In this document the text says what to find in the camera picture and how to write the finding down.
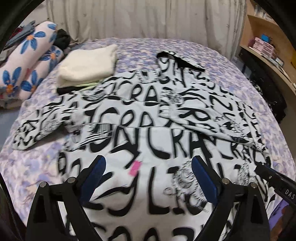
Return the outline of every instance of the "white curtain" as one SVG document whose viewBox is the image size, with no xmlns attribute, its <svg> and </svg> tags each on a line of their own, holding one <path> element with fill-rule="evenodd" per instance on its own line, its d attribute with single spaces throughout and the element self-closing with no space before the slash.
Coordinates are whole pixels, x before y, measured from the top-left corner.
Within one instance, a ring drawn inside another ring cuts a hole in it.
<svg viewBox="0 0 296 241">
<path fill-rule="evenodd" d="M 227 58 L 238 47 L 245 0 L 46 0 L 49 19 L 74 40 L 183 39 Z"/>
</svg>

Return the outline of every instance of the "folded white towel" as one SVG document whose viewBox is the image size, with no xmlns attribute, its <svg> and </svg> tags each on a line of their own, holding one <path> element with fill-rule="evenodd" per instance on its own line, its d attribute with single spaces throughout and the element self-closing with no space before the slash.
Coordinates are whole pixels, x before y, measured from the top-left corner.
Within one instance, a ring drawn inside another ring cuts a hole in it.
<svg viewBox="0 0 296 241">
<path fill-rule="evenodd" d="M 114 74 L 117 45 L 94 50 L 73 50 L 61 62 L 57 87 L 98 82 Z"/>
</svg>

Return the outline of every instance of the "shirt sleeve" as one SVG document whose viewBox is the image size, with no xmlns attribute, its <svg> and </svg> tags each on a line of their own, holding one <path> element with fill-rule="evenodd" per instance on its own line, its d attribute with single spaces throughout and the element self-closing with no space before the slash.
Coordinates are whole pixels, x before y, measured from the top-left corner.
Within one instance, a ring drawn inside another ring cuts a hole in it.
<svg viewBox="0 0 296 241">
<path fill-rule="evenodd" d="M 66 95 L 60 96 L 54 102 L 36 110 L 27 119 L 21 120 L 13 148 L 25 150 L 55 131 L 61 124 L 65 125 L 68 132 L 79 129 L 81 111 L 76 106 L 68 107 L 67 104 Z"/>
</svg>

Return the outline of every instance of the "blue gripper pad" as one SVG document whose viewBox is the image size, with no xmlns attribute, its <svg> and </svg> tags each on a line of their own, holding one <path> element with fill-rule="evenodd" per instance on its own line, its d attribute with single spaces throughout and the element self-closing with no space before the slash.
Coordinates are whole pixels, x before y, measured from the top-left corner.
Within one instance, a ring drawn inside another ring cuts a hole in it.
<svg viewBox="0 0 296 241">
<path fill-rule="evenodd" d="M 97 156 L 88 168 L 92 170 L 80 188 L 80 203 L 88 202 L 98 187 L 106 169 L 106 159 L 103 156 Z"/>
<path fill-rule="evenodd" d="M 218 183 L 217 180 L 212 180 L 212 177 L 213 175 L 218 176 L 218 174 L 214 170 L 210 169 L 200 156 L 192 158 L 191 168 L 202 189 L 202 192 L 205 195 L 205 198 L 208 202 L 216 206 L 221 191 L 221 184 Z"/>
</svg>

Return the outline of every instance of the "blue flower print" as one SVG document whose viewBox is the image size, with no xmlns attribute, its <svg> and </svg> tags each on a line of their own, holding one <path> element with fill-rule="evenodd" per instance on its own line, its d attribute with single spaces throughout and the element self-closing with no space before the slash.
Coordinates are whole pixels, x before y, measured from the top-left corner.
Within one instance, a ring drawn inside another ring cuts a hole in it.
<svg viewBox="0 0 296 241">
<path fill-rule="evenodd" d="M 39 31 L 35 34 L 31 34 L 31 35 L 27 36 L 25 38 L 25 40 L 23 41 L 24 44 L 22 46 L 22 49 L 20 50 L 20 54 L 23 54 L 27 50 L 29 44 L 31 45 L 32 49 L 34 49 L 34 51 L 35 51 L 37 48 L 36 38 L 44 38 L 45 36 L 46 36 L 46 34 L 43 31 Z"/>
<path fill-rule="evenodd" d="M 50 29 L 54 30 L 54 32 L 52 33 L 50 39 L 49 39 L 49 43 L 51 43 L 52 41 L 54 41 L 57 37 L 57 25 L 54 23 L 48 24 L 47 25 Z"/>
<path fill-rule="evenodd" d="M 58 63 L 57 58 L 60 56 L 60 54 L 61 54 L 61 51 L 57 49 L 57 47 L 52 45 L 50 49 L 47 50 L 47 52 L 39 60 L 47 61 L 50 59 L 48 72 L 51 72 L 54 69 L 54 67 L 57 65 Z"/>
<path fill-rule="evenodd" d="M 6 93 L 8 97 L 15 95 L 15 92 L 18 89 L 18 86 L 15 86 L 15 84 L 20 76 L 21 71 L 22 71 L 21 67 L 16 68 L 12 74 L 12 80 L 10 79 L 9 72 L 7 70 L 3 71 L 2 79 L 3 79 L 3 83 L 7 85 Z"/>
<path fill-rule="evenodd" d="M 29 91 L 29 92 L 33 93 L 36 90 L 37 86 L 40 85 L 40 83 L 42 81 L 43 81 L 43 78 L 40 78 L 37 81 L 37 72 L 36 72 L 36 70 L 33 70 L 32 74 L 31 74 L 31 82 L 32 82 L 32 84 L 29 81 L 24 80 L 20 84 L 20 87 L 21 87 L 22 90 Z"/>
</svg>

